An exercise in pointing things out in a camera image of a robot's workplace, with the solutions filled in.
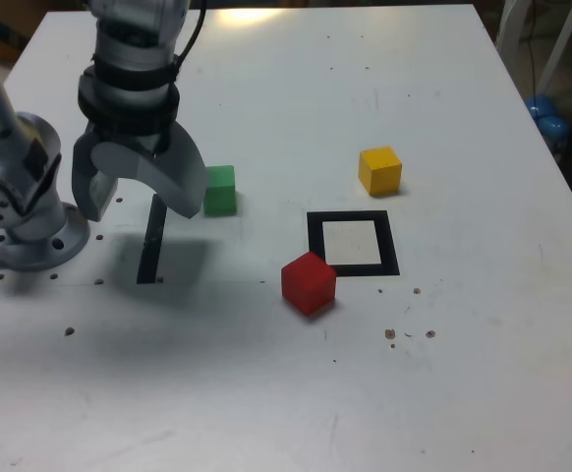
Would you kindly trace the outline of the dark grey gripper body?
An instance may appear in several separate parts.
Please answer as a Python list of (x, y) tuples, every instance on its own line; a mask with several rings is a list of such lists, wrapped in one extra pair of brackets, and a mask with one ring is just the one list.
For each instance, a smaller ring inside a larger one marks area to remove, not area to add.
[(167, 150), (170, 144), (168, 132), (136, 135), (97, 127), (96, 134), (99, 137), (99, 143), (96, 145), (98, 152), (160, 153)]

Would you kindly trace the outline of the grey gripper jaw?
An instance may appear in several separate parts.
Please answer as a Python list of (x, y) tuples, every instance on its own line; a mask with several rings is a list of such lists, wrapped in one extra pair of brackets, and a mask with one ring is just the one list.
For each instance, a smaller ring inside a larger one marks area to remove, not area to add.
[(73, 150), (72, 192), (83, 216), (99, 222), (117, 189), (118, 179), (98, 170), (92, 160), (93, 149), (102, 142), (93, 125), (77, 139)]
[(201, 208), (208, 183), (199, 149), (188, 132), (173, 123), (162, 134), (163, 150), (135, 150), (104, 142), (91, 152), (94, 166), (103, 174), (139, 181), (181, 216), (191, 218)]

